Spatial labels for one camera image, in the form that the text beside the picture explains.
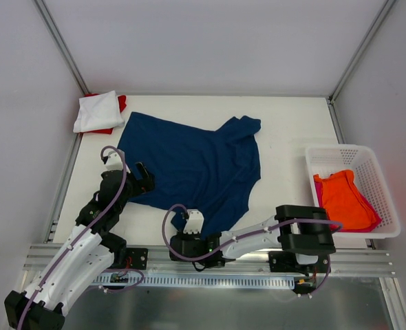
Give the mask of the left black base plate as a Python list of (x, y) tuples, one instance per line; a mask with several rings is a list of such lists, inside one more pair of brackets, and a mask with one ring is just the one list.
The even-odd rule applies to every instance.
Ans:
[(127, 247), (122, 265), (126, 269), (146, 270), (148, 262), (148, 249), (141, 247)]

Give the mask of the right aluminium frame post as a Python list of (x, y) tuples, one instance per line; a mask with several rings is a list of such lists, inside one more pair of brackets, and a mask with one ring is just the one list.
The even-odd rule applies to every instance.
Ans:
[(341, 74), (338, 83), (335, 88), (332, 90), (332, 93), (329, 95), (329, 102), (331, 105), (334, 105), (340, 93), (343, 91), (344, 86), (347, 81), (350, 79), (350, 76), (353, 74), (356, 66), (362, 60), (362, 57), (365, 55), (368, 47), (371, 45), (371, 42), (374, 40), (379, 30), (382, 28), (385, 20), (388, 15), (393, 10), (394, 6), (397, 4), (397, 0), (387, 0), (384, 1), (379, 11), (376, 13), (373, 21), (370, 23), (366, 33), (364, 34), (361, 42), (356, 48), (356, 51), (353, 53), (350, 62), (344, 69)]

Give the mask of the orange t shirt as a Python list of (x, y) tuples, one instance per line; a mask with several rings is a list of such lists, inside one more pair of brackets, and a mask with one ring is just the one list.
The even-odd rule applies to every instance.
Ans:
[(319, 207), (331, 221), (342, 224), (342, 232), (371, 232), (382, 221), (371, 203), (359, 192), (352, 170), (341, 170), (328, 178), (313, 176)]

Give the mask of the left aluminium frame post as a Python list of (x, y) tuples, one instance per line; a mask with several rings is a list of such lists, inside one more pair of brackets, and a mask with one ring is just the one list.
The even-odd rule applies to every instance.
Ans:
[(32, 1), (39, 16), (42, 18), (52, 40), (54, 41), (56, 48), (58, 49), (59, 53), (61, 54), (70, 74), (72, 75), (73, 79), (76, 82), (76, 85), (80, 89), (82, 94), (89, 94), (90, 90), (83, 78), (83, 75), (76, 64), (72, 53), (70, 52), (67, 43), (65, 42), (61, 31), (58, 28), (58, 25), (50, 12), (46, 2), (44, 0), (33, 0)]

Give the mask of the aluminium mounting rail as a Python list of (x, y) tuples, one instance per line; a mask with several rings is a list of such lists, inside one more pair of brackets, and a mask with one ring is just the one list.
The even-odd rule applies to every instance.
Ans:
[[(152, 274), (215, 274), (215, 275), (302, 275), (299, 273), (271, 272), (268, 253), (283, 251), (280, 248), (262, 249), (241, 256), (223, 256), (220, 249), (209, 249), (209, 253), (197, 258), (180, 256), (165, 245), (129, 245), (128, 248), (147, 248), (148, 262), (146, 273)], [(389, 254), (372, 249), (337, 249), (327, 256), (330, 265), (325, 275), (393, 278), (396, 270)]]

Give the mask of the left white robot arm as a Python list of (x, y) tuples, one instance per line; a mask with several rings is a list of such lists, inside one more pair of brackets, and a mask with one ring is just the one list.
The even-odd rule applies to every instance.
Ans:
[(150, 192), (154, 176), (141, 162), (140, 175), (130, 169), (107, 170), (89, 202), (80, 210), (72, 232), (45, 269), (21, 292), (4, 300), (13, 329), (62, 329), (74, 303), (107, 268), (127, 259), (125, 239), (111, 233), (127, 202)]

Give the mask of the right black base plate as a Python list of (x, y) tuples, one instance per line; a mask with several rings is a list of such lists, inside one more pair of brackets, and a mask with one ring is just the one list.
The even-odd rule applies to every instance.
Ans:
[(271, 272), (324, 274), (330, 262), (327, 256), (306, 256), (292, 252), (272, 251), (268, 253), (268, 263)]

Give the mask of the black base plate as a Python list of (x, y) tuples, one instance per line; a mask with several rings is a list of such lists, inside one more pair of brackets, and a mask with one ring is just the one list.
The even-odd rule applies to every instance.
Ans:
[(127, 247), (122, 265), (126, 269), (146, 270), (148, 262), (148, 249), (141, 247)]
[(268, 263), (271, 272), (324, 274), (330, 262), (327, 256), (306, 256), (292, 252), (272, 251), (268, 253)]

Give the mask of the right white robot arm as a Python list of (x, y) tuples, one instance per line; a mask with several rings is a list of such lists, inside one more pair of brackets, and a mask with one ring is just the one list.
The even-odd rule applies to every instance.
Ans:
[(202, 236), (203, 214), (192, 209), (182, 214), (184, 229), (163, 240), (171, 260), (191, 263), (199, 272), (224, 267), (251, 252), (277, 248), (270, 260), (273, 267), (308, 274), (336, 252), (333, 234), (342, 228), (329, 220), (323, 208), (283, 205), (256, 225)]

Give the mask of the blue printed t shirt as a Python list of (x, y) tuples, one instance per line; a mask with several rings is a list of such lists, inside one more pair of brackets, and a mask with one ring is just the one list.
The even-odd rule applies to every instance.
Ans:
[(255, 140), (260, 129), (261, 121), (246, 115), (207, 131), (133, 112), (118, 148), (128, 165), (147, 167), (155, 188), (131, 202), (198, 209), (203, 237), (230, 230), (248, 212), (250, 193), (261, 178)]

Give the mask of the white plastic basket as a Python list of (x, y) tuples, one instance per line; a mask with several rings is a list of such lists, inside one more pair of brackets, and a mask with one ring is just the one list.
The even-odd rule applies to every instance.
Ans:
[(335, 235), (345, 238), (388, 239), (400, 234), (401, 226), (392, 197), (374, 152), (366, 146), (355, 144), (316, 144), (306, 148), (306, 166), (313, 201), (320, 206), (319, 190), (314, 176), (321, 178), (343, 170), (354, 173), (354, 183), (359, 192), (377, 212), (381, 222), (369, 232), (340, 231)]

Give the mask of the aluminium frame post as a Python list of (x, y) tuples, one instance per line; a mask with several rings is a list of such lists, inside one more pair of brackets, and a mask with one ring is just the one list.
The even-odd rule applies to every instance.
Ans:
[(393, 10), (394, 6), (397, 4), (397, 0), (387, 0), (384, 1), (379, 11), (376, 13), (373, 21), (370, 23), (366, 33), (364, 34), (361, 42), (356, 48), (356, 51), (353, 53), (350, 62), (344, 69), (341, 74), (338, 83), (335, 88), (332, 90), (332, 93), (329, 95), (329, 102), (331, 105), (334, 105), (340, 93), (343, 91), (344, 86), (347, 81), (350, 79), (350, 76), (353, 74), (356, 66), (362, 60), (362, 57), (365, 55), (368, 47), (371, 45), (371, 42), (374, 40), (379, 30), (382, 28), (385, 20), (388, 15)]
[(82, 94), (89, 94), (90, 90), (83, 78), (83, 75), (76, 64), (72, 53), (70, 52), (67, 43), (65, 42), (61, 31), (58, 28), (58, 25), (50, 12), (46, 2), (44, 0), (33, 0), (32, 1), (39, 16), (42, 18), (52, 40), (54, 41), (56, 48), (58, 49), (59, 53), (61, 54), (70, 74), (72, 75), (73, 79), (76, 82), (76, 85), (80, 89)]

